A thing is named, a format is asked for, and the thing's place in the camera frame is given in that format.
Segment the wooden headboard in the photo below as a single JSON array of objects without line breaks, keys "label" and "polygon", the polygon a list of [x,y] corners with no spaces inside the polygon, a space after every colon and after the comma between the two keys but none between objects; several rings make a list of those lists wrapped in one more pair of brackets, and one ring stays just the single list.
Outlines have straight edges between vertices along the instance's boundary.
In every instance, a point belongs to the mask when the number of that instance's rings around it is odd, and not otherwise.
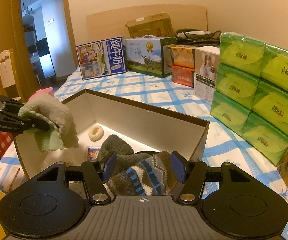
[{"label": "wooden headboard", "polygon": [[117,36],[129,38],[128,21],[148,15],[165,12],[170,16],[173,30],[192,28],[207,31],[206,8],[197,5],[155,4],[119,8],[86,17],[90,41],[98,41]]}]

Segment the yellow box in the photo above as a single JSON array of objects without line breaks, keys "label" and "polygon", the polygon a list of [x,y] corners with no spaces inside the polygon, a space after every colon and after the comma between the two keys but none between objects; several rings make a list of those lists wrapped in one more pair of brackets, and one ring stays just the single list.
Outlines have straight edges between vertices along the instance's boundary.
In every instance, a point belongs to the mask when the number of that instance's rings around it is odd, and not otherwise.
[{"label": "yellow box", "polygon": [[196,46],[189,45],[169,45],[172,62],[176,66],[195,68]]}]

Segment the door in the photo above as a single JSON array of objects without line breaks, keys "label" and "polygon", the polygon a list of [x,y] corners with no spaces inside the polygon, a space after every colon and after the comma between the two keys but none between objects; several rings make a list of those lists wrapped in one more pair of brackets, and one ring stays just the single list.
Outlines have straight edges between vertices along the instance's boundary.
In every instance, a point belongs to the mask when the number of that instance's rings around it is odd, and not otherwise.
[{"label": "door", "polygon": [[26,102],[38,89],[38,84],[25,44],[20,6],[20,0],[0,0],[0,53],[13,50],[12,69],[16,82],[16,87],[4,89],[0,77],[0,94],[12,97],[17,90]]}]

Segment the blue checkered bedsheet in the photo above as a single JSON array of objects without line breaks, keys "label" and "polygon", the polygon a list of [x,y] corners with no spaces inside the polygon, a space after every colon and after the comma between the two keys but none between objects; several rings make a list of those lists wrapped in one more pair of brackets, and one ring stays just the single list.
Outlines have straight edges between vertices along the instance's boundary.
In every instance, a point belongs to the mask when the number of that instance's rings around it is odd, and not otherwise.
[{"label": "blue checkered bedsheet", "polygon": [[[55,93],[60,100],[82,89],[91,89],[210,121],[203,161],[209,166],[220,167],[231,162],[281,195],[288,203],[288,188],[274,167],[261,153],[221,122],[209,115],[210,105],[195,97],[193,89],[172,82],[171,77],[157,78],[126,72],[124,74],[83,81],[79,69],[68,77]],[[7,191],[14,172],[20,168],[13,145],[0,163],[0,189]],[[19,172],[14,188],[24,181]],[[218,189],[218,182],[207,182],[204,195]],[[288,223],[282,234],[288,239]]]}]

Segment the blue gripper pad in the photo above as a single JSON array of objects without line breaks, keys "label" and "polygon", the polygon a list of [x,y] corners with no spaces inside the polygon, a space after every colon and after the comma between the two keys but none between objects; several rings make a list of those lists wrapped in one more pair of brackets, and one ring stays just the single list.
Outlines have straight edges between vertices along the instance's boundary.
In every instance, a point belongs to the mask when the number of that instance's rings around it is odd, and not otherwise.
[{"label": "blue gripper pad", "polygon": [[116,166],[116,153],[113,153],[111,157],[106,161],[103,171],[103,182],[108,182]]},{"label": "blue gripper pad", "polygon": [[171,165],[173,172],[175,173],[178,181],[180,183],[183,183],[186,181],[185,165],[178,158],[177,154],[178,153],[172,152],[172,154],[170,155],[170,165]]}]

